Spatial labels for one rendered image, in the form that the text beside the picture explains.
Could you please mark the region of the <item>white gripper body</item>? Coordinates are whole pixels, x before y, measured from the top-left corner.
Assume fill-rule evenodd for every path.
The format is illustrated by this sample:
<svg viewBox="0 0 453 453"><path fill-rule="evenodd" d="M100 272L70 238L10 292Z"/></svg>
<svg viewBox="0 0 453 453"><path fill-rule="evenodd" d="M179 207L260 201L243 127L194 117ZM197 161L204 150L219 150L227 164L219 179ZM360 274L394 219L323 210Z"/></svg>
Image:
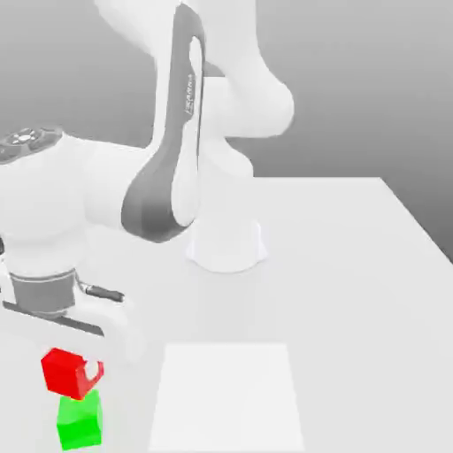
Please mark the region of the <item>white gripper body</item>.
<svg viewBox="0 0 453 453"><path fill-rule="evenodd" d="M0 332L106 364L135 364L146 350L146 340L127 310L106 301L78 302L52 319L4 301L0 304Z"/></svg>

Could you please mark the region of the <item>small red cube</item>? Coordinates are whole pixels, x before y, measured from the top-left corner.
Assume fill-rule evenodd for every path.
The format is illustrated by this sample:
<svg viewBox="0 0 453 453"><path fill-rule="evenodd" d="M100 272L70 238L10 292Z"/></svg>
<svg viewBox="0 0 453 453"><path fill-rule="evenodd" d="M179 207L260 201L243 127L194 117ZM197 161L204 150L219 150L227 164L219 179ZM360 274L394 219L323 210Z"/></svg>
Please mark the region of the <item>small red cube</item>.
<svg viewBox="0 0 453 453"><path fill-rule="evenodd" d="M88 373L88 360L83 356L58 348L50 349L41 359L42 372L50 392L81 401L104 376L104 363L95 361Z"/></svg>

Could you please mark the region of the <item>small green cube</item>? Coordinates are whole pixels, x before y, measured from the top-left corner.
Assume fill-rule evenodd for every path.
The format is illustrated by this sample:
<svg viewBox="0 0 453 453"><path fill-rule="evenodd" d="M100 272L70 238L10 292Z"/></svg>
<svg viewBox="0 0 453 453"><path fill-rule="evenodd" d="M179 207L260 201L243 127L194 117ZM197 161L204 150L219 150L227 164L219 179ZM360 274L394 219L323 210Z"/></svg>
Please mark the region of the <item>small green cube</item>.
<svg viewBox="0 0 453 453"><path fill-rule="evenodd" d="M101 445L103 424L97 389L89 391L82 400L60 397L56 426L63 451Z"/></svg>

